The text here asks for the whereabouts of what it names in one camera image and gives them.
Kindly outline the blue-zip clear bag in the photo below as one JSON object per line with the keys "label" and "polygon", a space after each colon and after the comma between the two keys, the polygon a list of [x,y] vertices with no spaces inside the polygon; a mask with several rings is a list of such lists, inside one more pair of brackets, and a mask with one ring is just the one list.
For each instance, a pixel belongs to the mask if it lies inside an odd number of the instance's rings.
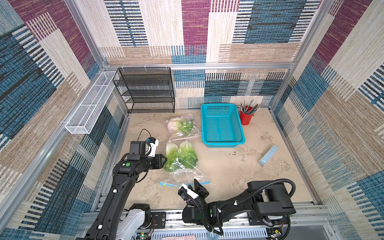
{"label": "blue-zip clear bag", "polygon": [[199,169],[199,158],[192,141],[167,142],[164,156],[168,160],[163,167],[165,173],[160,179],[161,186],[193,185],[194,180],[199,181],[202,185],[211,182]]}

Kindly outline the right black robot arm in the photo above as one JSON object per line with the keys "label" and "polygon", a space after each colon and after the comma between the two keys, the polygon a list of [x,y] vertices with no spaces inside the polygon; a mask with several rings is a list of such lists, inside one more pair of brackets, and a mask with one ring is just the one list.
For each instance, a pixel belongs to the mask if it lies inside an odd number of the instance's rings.
{"label": "right black robot arm", "polygon": [[290,226],[290,216],[297,211],[291,200],[296,185],[289,179],[252,181],[241,194],[224,201],[207,203],[208,190],[197,180],[193,186],[182,185],[178,194],[186,202],[182,220],[204,226],[208,232],[224,235],[223,224],[240,214],[248,214],[251,224],[268,227]]}

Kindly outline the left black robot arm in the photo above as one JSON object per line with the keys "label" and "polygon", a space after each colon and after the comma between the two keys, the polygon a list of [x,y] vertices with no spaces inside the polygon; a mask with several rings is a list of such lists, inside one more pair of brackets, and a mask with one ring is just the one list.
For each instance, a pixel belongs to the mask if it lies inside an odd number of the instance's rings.
{"label": "left black robot arm", "polygon": [[153,137],[131,142],[130,152],[124,154],[113,169],[110,191],[83,240],[130,240],[139,228],[151,224],[148,204],[134,204],[123,221],[121,216],[130,192],[140,182],[139,175],[162,169],[167,162],[162,154],[156,154],[158,145],[159,141]]}

